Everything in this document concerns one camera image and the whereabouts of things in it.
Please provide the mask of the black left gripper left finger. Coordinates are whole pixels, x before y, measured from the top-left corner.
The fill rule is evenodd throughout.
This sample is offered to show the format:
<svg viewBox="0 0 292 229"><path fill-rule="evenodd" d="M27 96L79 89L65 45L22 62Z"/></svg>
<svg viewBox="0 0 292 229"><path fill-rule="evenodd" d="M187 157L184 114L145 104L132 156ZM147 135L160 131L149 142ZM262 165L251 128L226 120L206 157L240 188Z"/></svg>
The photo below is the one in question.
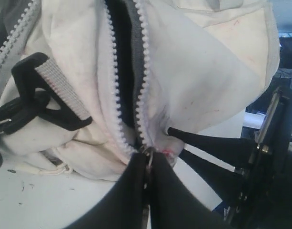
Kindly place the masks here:
<svg viewBox="0 0 292 229"><path fill-rule="evenodd" d="M141 229L148 157L134 153L111 190L68 229Z"/></svg>

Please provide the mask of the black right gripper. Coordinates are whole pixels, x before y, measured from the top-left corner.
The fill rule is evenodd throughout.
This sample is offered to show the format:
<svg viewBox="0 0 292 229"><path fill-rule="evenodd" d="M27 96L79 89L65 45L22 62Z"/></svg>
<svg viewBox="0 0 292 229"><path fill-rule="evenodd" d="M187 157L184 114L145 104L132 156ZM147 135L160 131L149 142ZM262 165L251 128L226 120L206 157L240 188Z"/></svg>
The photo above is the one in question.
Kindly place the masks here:
<svg viewBox="0 0 292 229"><path fill-rule="evenodd" d="M170 127L168 135L191 146L256 146L251 169L242 175L182 150L180 158L232 208L225 221L234 229L292 229L292 89L275 90L256 142L198 135Z"/></svg>

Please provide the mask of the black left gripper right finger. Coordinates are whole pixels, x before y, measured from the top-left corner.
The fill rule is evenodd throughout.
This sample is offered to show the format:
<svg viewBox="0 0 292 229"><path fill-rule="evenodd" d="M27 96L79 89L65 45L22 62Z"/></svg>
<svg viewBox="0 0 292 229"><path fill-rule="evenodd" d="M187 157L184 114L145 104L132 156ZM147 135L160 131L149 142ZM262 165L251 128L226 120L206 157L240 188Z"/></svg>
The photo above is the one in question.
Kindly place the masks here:
<svg viewBox="0 0 292 229"><path fill-rule="evenodd" d="M166 157L150 157L148 184L153 229L230 229L221 217L209 211L180 181Z"/></svg>

